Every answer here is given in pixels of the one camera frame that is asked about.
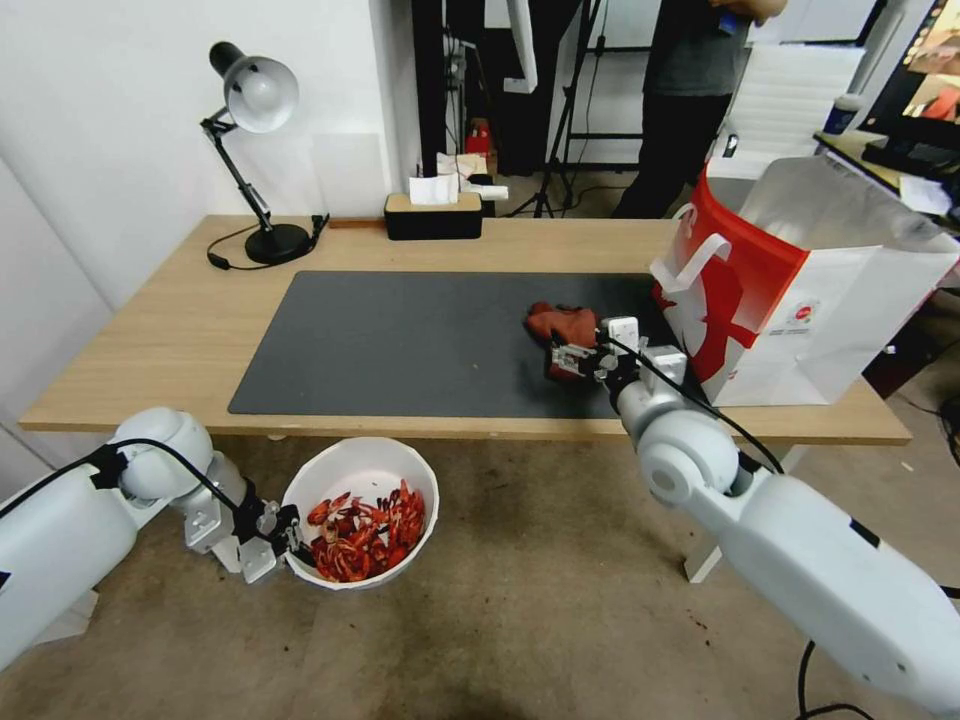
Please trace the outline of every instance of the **wooden table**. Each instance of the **wooden table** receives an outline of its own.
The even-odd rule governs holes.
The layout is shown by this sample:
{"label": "wooden table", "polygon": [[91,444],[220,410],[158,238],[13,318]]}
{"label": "wooden table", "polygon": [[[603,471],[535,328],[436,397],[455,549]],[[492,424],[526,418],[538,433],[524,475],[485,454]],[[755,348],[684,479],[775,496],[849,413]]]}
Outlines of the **wooden table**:
{"label": "wooden table", "polygon": [[883,135],[864,132],[863,130],[847,130],[842,135],[830,135],[825,132],[816,132],[814,139],[821,147],[826,148],[830,153],[840,159],[853,165],[855,169],[873,178],[885,188],[900,195],[900,176],[903,175],[899,170],[888,168],[876,163],[865,162],[862,158],[863,149],[867,143],[874,140],[881,140]]}
{"label": "wooden table", "polygon": [[[305,227],[305,218],[289,218]],[[617,420],[231,415],[227,404],[300,270],[646,272],[673,221],[484,219],[478,240],[391,242],[376,228],[327,229],[317,249],[257,272],[210,266],[214,238],[250,223],[210,216],[24,415],[25,430],[111,432],[144,408],[192,413],[211,433],[587,440],[623,438]],[[218,248],[245,264],[243,235]],[[831,406],[731,408],[781,444],[904,444],[910,434],[858,381]]]}

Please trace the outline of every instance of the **lamp arm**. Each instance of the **lamp arm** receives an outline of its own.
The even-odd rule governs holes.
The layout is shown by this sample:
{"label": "lamp arm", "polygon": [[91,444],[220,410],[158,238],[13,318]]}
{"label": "lamp arm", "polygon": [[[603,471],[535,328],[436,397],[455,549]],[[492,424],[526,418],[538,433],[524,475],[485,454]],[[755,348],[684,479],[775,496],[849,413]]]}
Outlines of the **lamp arm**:
{"label": "lamp arm", "polygon": [[217,149],[220,159],[223,160],[223,164],[227,166],[227,170],[233,175],[233,179],[237,181],[237,189],[240,191],[240,194],[243,195],[243,199],[247,201],[250,209],[253,210],[253,214],[257,216],[257,220],[260,222],[260,228],[265,232],[271,232],[273,225],[270,223],[270,206],[260,197],[260,193],[257,192],[256,188],[243,178],[243,175],[237,170],[237,166],[233,164],[233,160],[227,153],[226,148],[223,147],[221,138],[237,127],[233,123],[224,122],[220,119],[226,112],[226,108],[221,108],[210,117],[201,120],[200,127],[203,128],[204,134],[210,138],[210,142],[212,142],[213,146]]}

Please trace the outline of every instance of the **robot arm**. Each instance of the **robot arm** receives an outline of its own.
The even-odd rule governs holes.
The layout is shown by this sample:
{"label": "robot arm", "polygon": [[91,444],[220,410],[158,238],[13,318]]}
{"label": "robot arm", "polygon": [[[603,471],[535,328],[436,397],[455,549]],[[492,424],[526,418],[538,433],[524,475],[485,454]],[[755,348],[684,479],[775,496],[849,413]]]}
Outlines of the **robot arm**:
{"label": "robot arm", "polygon": [[[934,715],[960,716],[960,615],[940,586],[809,485],[741,455],[673,386],[686,356],[646,348],[623,320],[602,324],[605,361],[585,366],[577,353],[576,363],[606,382],[654,497],[690,513],[733,568],[851,675]],[[640,367],[636,353],[647,361]]]}
{"label": "robot arm", "polygon": [[301,550],[296,507],[260,500],[193,417],[139,413],[107,445],[0,505],[0,670],[116,567],[168,505],[184,515],[188,548],[213,552],[248,583]]}

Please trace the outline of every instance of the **black box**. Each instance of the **black box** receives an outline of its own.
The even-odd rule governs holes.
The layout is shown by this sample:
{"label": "black box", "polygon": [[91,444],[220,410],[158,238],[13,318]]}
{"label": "black box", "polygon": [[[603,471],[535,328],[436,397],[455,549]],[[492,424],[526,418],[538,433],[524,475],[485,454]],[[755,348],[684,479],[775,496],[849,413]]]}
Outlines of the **black box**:
{"label": "black box", "polygon": [[483,208],[477,193],[460,193],[450,205],[413,205],[406,193],[387,195],[383,206],[391,240],[464,240],[480,237]]}

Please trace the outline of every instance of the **paper bag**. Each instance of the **paper bag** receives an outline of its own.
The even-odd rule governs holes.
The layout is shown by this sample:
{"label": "paper bag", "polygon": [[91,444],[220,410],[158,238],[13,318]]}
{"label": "paper bag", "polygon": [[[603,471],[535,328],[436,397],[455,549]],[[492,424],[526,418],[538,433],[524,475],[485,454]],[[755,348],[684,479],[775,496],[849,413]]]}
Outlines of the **paper bag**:
{"label": "paper bag", "polygon": [[677,217],[654,293],[716,405],[835,402],[960,257],[824,157],[772,163],[740,216],[704,172]]}

